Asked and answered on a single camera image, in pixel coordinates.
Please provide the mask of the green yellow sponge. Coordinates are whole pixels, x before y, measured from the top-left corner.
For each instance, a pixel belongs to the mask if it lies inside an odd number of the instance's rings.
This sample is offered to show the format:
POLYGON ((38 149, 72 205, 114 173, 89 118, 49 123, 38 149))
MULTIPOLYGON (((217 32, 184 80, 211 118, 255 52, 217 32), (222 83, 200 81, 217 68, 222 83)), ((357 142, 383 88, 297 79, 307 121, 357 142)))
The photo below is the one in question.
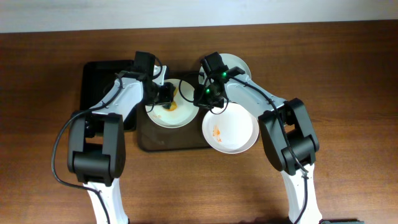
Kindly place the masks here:
MULTIPOLYGON (((175 87, 174 88, 174 92, 173 92, 173 98, 175 98, 176 94, 177 94, 178 88, 175 87)), ((166 111, 173 111, 177 108, 177 104, 175 102, 175 100, 173 100, 171 103, 168 103, 166 105, 162 105, 163 109, 165 109, 166 111)))

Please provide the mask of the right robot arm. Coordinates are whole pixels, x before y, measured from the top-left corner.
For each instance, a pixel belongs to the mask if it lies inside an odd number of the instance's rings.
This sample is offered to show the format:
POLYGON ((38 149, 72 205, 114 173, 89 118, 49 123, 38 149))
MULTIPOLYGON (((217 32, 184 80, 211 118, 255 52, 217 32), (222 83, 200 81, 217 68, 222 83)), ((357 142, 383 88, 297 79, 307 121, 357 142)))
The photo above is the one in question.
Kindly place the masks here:
POLYGON ((220 108, 225 100, 257 118, 266 157, 284 180, 289 221, 321 223, 313 181, 320 145, 304 103, 298 98, 287 101, 274 96, 248 75, 210 75, 195 87, 196 106, 220 108))

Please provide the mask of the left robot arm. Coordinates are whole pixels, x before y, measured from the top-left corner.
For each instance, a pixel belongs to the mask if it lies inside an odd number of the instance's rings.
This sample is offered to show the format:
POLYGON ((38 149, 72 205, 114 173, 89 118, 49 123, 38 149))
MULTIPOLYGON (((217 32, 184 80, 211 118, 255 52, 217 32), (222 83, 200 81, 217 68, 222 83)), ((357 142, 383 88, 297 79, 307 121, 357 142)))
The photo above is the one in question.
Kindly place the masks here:
POLYGON ((88 192, 97 223, 129 223, 120 189, 126 163, 124 122, 141 103, 155 106, 172 101, 174 89, 165 76, 165 67, 153 72, 121 71, 99 102, 66 123, 67 167, 76 175, 77 188, 88 192))

